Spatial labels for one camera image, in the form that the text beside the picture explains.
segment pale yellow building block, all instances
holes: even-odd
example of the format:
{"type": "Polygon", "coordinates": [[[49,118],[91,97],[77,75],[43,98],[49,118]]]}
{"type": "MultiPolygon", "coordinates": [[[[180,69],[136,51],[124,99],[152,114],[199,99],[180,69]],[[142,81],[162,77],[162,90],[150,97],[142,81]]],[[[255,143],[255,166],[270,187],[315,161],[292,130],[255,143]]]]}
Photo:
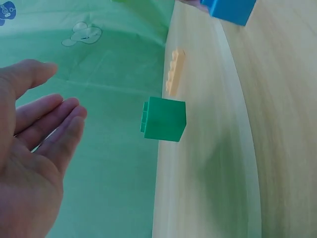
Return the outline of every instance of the pale yellow building block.
{"type": "Polygon", "coordinates": [[[177,89],[182,74],[185,61],[185,52],[182,49],[176,49],[172,53],[172,61],[170,62],[170,70],[168,72],[168,80],[166,82],[166,91],[172,97],[177,94],[177,89]]]}

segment cartoon print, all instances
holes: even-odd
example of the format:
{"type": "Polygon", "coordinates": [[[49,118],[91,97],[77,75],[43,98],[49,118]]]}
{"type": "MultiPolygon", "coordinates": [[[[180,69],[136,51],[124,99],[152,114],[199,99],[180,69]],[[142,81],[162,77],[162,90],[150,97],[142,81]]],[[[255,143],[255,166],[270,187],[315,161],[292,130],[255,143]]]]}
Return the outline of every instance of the cartoon print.
{"type": "Polygon", "coordinates": [[[74,34],[62,42],[64,46],[73,46],[77,42],[93,44],[97,42],[102,34],[99,27],[88,27],[85,22],[79,22],[73,27],[74,34]]]}
{"type": "Polygon", "coordinates": [[[15,5],[11,1],[0,4],[0,26],[3,26],[5,20],[13,20],[16,16],[15,5]]]}

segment human hand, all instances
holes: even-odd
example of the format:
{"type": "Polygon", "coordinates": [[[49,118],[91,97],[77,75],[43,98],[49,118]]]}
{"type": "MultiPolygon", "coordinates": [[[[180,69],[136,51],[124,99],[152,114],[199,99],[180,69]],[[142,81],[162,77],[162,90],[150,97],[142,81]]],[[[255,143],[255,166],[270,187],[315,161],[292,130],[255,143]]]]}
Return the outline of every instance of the human hand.
{"type": "Polygon", "coordinates": [[[35,60],[0,68],[1,238],[44,238],[59,212],[63,177],[87,111],[58,94],[15,108],[16,99],[56,70],[35,60]]]}
{"type": "Polygon", "coordinates": [[[202,4],[200,4],[200,0],[179,0],[185,4],[194,6],[196,8],[198,8],[199,10],[202,10],[204,12],[208,12],[208,8],[202,4]]]}

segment blue building block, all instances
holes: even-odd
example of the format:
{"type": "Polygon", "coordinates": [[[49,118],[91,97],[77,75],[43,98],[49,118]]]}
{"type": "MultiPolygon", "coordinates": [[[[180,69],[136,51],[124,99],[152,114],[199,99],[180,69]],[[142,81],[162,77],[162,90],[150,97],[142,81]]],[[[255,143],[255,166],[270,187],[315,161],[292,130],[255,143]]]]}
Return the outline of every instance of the blue building block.
{"type": "Polygon", "coordinates": [[[201,0],[211,16],[245,26],[256,0],[201,0]]]}
{"type": "Polygon", "coordinates": [[[145,138],[178,142],[185,127],[185,102],[150,97],[144,103],[141,132],[145,138]]]}

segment building block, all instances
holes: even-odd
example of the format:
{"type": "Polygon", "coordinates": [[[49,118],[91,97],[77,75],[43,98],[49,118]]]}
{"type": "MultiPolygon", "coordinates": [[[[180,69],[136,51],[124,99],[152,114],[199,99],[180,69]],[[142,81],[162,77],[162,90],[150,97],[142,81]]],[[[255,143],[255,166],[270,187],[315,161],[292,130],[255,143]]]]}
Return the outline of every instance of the building block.
{"type": "Polygon", "coordinates": [[[172,97],[177,94],[177,89],[182,74],[185,61],[185,52],[182,49],[176,49],[172,53],[172,61],[168,72],[168,80],[166,82],[166,91],[172,97]]]}
{"type": "Polygon", "coordinates": [[[141,132],[145,138],[178,142],[186,123],[185,102],[150,97],[143,105],[141,132]]]}
{"type": "Polygon", "coordinates": [[[213,17],[245,26],[256,0],[201,0],[213,17]]]}

